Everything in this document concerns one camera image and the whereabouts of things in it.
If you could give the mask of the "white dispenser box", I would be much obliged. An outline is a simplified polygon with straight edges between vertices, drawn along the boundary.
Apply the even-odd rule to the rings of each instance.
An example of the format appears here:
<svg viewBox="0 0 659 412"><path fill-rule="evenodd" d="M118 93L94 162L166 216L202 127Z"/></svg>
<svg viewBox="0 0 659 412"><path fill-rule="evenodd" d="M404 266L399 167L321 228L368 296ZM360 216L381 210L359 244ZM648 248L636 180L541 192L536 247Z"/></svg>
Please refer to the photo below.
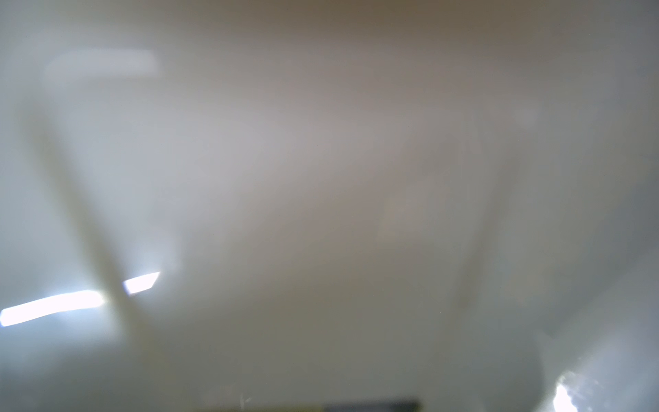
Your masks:
<svg viewBox="0 0 659 412"><path fill-rule="evenodd" d="M655 1L4 1L4 411L655 411Z"/></svg>

